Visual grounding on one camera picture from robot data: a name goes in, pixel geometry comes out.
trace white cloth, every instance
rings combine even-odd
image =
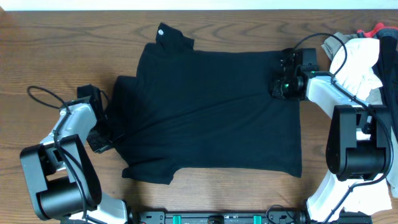
[[[347,192],[348,187],[356,182],[361,183],[364,180],[339,181],[337,176],[328,170],[315,194],[307,200],[308,214],[311,219],[323,222]],[[346,212],[363,212],[367,215],[392,209],[386,180],[377,184],[354,188],[342,206],[329,219],[329,222],[337,220],[343,208]]]
[[[373,65],[379,58],[379,40],[373,38],[355,38],[345,44],[347,61],[337,73],[337,82],[361,100],[366,100],[370,91],[382,87],[380,79],[373,72]],[[344,48],[340,47],[330,65],[335,73],[345,58]]]

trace wooden table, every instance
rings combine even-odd
[[[195,49],[245,52],[282,50],[315,32],[351,34],[376,22],[398,25],[398,11],[106,11],[3,12],[0,20],[0,223],[40,223],[30,204],[20,151],[38,144],[58,120],[58,111],[32,101],[28,85],[53,90],[66,100],[91,83],[112,93],[118,75],[136,74],[139,57],[154,42],[159,22],[195,39]],[[329,61],[316,37],[322,69]],[[55,103],[45,94],[44,100]],[[135,209],[169,211],[266,210],[273,204],[299,207],[327,167],[330,119],[314,104],[301,104],[303,174],[250,169],[182,169],[170,185],[122,179],[126,163],[115,150],[94,154],[86,146],[103,191]],[[393,210],[375,223],[398,223]]]

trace white wall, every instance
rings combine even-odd
[[[398,9],[398,0],[0,0],[6,11]]]

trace green clip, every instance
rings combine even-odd
[[[254,224],[261,224],[261,216],[255,215],[253,216]]]
[[[181,215],[173,216],[173,224],[181,224]]]

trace black fabric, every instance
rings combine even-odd
[[[300,177],[299,102],[269,94],[282,58],[193,50],[160,24],[137,77],[118,77],[106,110],[126,132],[115,147],[129,164],[122,176],[169,184],[183,167],[242,167]]]
[[[382,81],[381,97],[392,117],[392,127],[398,139],[398,52],[397,39],[385,35],[379,38],[379,60],[373,66],[374,73]]]

